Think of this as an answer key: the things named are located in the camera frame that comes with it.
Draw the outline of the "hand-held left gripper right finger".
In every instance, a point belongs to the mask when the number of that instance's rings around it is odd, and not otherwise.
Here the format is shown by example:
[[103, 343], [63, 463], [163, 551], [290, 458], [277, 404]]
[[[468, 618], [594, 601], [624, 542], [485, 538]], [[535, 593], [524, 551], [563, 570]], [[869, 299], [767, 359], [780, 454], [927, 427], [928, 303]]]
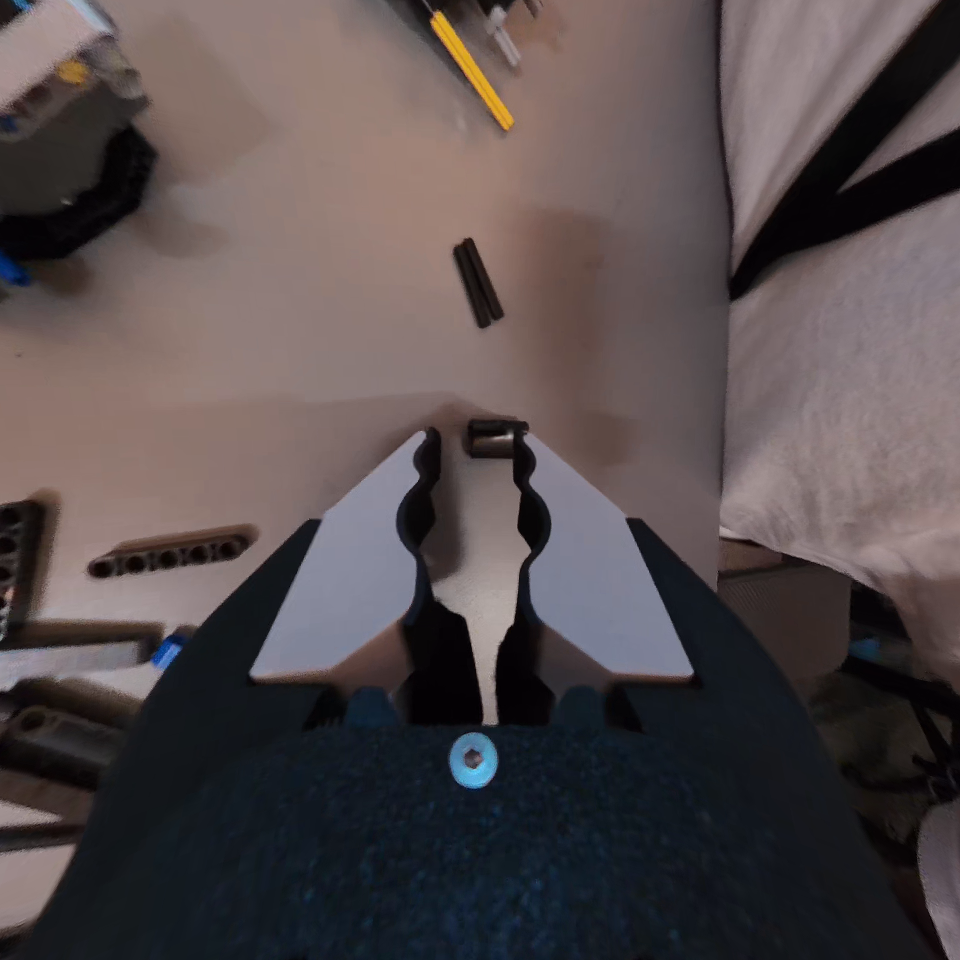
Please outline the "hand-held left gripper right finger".
[[529, 549], [517, 624], [546, 685], [687, 684], [690, 658], [626, 514], [532, 434], [514, 441]]

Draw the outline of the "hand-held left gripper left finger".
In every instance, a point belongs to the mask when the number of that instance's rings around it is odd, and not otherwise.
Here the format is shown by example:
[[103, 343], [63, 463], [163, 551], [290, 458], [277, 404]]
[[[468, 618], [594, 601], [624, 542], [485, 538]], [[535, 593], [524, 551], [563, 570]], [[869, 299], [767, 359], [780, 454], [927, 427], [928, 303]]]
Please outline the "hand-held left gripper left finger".
[[250, 668], [260, 684], [402, 685], [432, 593], [421, 546], [441, 438], [415, 432], [326, 511]]

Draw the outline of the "small black lego connector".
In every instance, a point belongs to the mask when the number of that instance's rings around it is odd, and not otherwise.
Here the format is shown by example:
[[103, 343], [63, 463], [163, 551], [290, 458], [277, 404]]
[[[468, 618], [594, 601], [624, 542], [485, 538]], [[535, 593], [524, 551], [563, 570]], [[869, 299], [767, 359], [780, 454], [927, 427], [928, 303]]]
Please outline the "small black lego connector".
[[518, 439], [528, 430], [521, 419], [472, 418], [465, 430], [465, 453], [470, 459], [513, 460]]

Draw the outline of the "dark lego beam with holes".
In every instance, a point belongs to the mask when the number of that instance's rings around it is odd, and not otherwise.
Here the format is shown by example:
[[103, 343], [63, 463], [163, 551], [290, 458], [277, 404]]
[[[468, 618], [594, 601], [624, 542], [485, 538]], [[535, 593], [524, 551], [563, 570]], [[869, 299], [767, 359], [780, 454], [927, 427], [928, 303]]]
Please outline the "dark lego beam with holes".
[[90, 558], [88, 578], [107, 581], [148, 573], [208, 567], [239, 559], [259, 540], [258, 527], [234, 524], [122, 541]]

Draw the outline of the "grey lego beam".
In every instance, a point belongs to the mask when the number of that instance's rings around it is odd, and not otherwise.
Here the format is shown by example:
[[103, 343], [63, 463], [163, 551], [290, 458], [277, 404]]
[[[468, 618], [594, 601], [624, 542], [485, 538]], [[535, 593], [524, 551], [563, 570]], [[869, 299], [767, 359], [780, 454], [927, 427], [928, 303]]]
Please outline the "grey lego beam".
[[136, 667], [150, 659], [162, 639], [161, 622], [32, 622], [2, 637], [1, 690]]

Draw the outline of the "black lego beam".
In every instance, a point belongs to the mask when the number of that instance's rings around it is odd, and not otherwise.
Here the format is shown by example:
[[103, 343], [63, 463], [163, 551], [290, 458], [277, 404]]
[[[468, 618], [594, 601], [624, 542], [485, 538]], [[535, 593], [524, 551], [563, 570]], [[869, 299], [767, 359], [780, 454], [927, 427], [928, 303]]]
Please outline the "black lego beam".
[[37, 582], [45, 506], [25, 499], [1, 505], [1, 642], [24, 625]]

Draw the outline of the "grey lego model black tread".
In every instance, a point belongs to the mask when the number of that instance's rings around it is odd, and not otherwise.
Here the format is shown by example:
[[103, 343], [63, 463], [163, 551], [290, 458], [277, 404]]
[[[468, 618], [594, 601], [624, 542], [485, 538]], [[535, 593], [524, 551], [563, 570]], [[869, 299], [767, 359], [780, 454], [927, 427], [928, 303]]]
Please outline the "grey lego model black tread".
[[158, 154], [150, 101], [98, 2], [1, 3], [2, 280], [69, 258], [137, 211]]

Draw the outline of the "yellow lego axle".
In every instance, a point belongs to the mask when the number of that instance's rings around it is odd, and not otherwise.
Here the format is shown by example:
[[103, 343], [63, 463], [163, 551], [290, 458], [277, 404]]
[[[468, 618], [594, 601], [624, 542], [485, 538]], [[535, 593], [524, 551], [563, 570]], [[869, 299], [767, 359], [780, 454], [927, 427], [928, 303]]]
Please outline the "yellow lego axle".
[[429, 2], [424, 2], [424, 6], [426, 6], [430, 28], [446, 54], [450, 56], [450, 59], [461, 72], [462, 77], [465, 78], [483, 102], [486, 110], [498, 127], [504, 133], [510, 132], [515, 126], [513, 114], [511, 114], [506, 104], [498, 95], [498, 92], [479, 67], [471, 51], [453, 28], [449, 18], [446, 17], [440, 8], [432, 6]]

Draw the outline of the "white lego piece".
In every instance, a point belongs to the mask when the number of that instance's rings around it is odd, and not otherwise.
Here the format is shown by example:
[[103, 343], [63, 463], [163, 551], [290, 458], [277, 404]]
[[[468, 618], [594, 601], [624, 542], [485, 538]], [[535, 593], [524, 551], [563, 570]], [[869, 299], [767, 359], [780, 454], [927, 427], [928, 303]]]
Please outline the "white lego piece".
[[483, 1], [478, 3], [484, 12], [487, 34], [496, 43], [510, 68], [517, 69], [521, 64], [522, 55], [506, 27], [512, 1]]

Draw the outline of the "person in white shirt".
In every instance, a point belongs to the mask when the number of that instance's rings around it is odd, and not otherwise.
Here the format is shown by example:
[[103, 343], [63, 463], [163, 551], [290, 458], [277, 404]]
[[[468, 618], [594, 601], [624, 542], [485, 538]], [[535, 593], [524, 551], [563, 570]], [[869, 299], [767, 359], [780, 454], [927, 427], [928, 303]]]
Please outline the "person in white shirt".
[[958, 2], [721, 2], [722, 529], [893, 603], [958, 690]]

